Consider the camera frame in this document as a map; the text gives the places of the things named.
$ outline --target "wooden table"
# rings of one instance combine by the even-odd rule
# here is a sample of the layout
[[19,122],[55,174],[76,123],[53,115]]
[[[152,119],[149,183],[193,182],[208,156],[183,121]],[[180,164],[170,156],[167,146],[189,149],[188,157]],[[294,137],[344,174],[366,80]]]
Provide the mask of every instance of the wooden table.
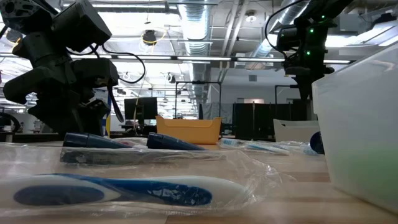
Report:
[[[218,146],[205,146],[217,150]],[[398,223],[398,216],[333,188],[323,156],[273,156],[260,152],[252,158],[269,164],[280,174],[281,187],[258,204],[227,216],[187,217],[141,215],[138,217],[76,217],[74,214],[46,217],[0,218],[0,223],[73,224],[221,224],[221,223]]]

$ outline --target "ductwork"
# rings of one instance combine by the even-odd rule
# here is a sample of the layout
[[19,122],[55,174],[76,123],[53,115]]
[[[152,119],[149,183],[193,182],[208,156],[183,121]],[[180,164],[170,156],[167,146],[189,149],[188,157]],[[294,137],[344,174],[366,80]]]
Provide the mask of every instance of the ductwork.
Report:
[[142,5],[134,5],[132,4],[129,7],[113,7],[111,4],[109,7],[103,7],[106,5],[102,5],[101,7],[94,7],[97,12],[132,12],[132,13],[161,13],[161,14],[176,14],[179,15],[178,9],[176,5],[169,5],[167,2],[164,4],[142,4]]
[[[184,39],[187,40],[204,40],[209,34],[209,17],[210,7],[198,4],[178,5],[182,21],[182,32]],[[187,54],[190,56],[203,56],[209,54],[209,45],[204,43],[185,43]],[[192,81],[210,80],[210,64],[193,63],[190,68]],[[202,91],[202,86],[193,86],[195,98],[206,100],[207,94]]]
[[[296,0],[284,0],[282,2],[281,8],[289,4],[292,4],[295,1]],[[272,18],[272,20],[269,22],[267,33],[269,33],[270,30],[278,28],[280,25],[289,25],[291,22],[294,21],[295,18],[297,18],[304,11],[304,9],[308,6],[309,2],[310,0],[302,1],[279,13],[279,16],[275,16],[274,18]],[[265,38],[263,38],[262,43],[256,47],[256,49],[253,51],[250,57],[256,57],[256,58],[266,57],[268,56],[271,50],[272,47],[269,45],[268,41]],[[245,69],[247,70],[264,69],[264,68],[265,66],[262,63],[258,62],[246,63],[245,66]]]

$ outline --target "table surface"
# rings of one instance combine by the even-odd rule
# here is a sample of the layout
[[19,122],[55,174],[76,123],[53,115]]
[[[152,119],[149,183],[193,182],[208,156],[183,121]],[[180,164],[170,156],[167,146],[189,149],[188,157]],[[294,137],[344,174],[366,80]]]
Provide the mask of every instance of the table surface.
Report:
[[[59,142],[43,143],[48,146]],[[203,146],[218,150],[218,146]],[[283,179],[278,192],[261,203],[227,216],[192,215],[137,217],[76,217],[73,214],[46,217],[0,218],[0,223],[74,224],[183,224],[183,223],[398,223],[398,216],[336,190],[330,183],[323,156],[275,156],[258,153],[251,157],[274,167]]]

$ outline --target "translucent container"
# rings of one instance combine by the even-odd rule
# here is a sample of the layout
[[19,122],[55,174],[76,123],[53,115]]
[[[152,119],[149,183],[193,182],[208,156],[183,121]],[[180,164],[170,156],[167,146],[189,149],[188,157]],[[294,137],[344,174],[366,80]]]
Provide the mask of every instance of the translucent container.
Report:
[[221,118],[213,120],[164,119],[156,116],[157,132],[192,144],[216,144]]
[[398,44],[313,84],[332,184],[398,213]]

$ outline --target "computer monitor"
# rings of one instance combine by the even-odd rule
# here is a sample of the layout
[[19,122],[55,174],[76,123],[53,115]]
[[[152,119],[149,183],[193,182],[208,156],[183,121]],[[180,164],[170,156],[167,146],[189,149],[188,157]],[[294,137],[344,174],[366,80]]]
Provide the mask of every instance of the computer monitor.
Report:
[[134,119],[134,111],[136,111],[136,119],[156,119],[157,114],[157,98],[139,98],[137,103],[136,99],[125,99],[124,100],[124,117],[126,119]]

